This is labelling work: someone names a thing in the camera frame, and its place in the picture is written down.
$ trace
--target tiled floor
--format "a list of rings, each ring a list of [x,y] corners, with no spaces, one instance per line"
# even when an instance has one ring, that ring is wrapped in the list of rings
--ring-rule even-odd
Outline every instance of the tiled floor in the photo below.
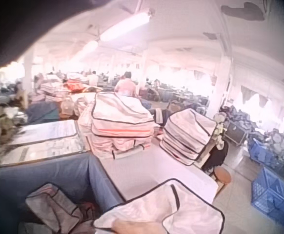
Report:
[[[232,182],[214,201],[225,215],[223,234],[284,234],[282,226],[251,206],[251,182],[260,166],[230,144],[223,167],[232,176]]]

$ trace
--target table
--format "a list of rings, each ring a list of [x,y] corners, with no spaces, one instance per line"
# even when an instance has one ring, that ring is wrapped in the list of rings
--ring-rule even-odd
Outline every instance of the table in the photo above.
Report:
[[[102,159],[101,163],[125,200],[133,199],[175,178],[184,183],[205,201],[212,203],[217,183],[195,166],[185,166],[159,146],[152,144],[149,150],[121,159]]]

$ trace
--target ceiling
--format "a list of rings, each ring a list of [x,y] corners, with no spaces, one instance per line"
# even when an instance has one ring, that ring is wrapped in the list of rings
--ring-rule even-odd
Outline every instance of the ceiling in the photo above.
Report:
[[[116,0],[79,14],[53,28],[35,44],[45,61],[70,60],[100,32],[130,16],[138,0]],[[212,73],[222,54],[235,63],[284,78],[284,6],[278,0],[144,0],[151,21],[99,48],[84,61],[139,62],[144,50],[161,65]]]

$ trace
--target wooden stool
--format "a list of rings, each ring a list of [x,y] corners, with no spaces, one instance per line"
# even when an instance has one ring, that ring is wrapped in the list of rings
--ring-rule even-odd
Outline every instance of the wooden stool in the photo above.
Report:
[[[215,167],[214,171],[210,174],[210,176],[214,176],[216,182],[220,182],[223,184],[219,191],[217,191],[216,197],[232,180],[230,173],[221,166]]]

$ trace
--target ceiling light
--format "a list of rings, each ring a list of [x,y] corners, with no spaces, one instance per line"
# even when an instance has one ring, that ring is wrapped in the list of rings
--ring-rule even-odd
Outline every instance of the ceiling light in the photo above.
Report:
[[[84,58],[87,54],[95,51],[95,49],[98,47],[98,42],[96,40],[92,40],[88,42],[82,50],[80,50],[76,55],[72,58],[72,60],[81,60]]]
[[[147,12],[142,12],[131,16],[107,29],[104,33],[101,34],[100,39],[102,41],[113,40],[137,27],[149,23],[150,17],[151,15]]]

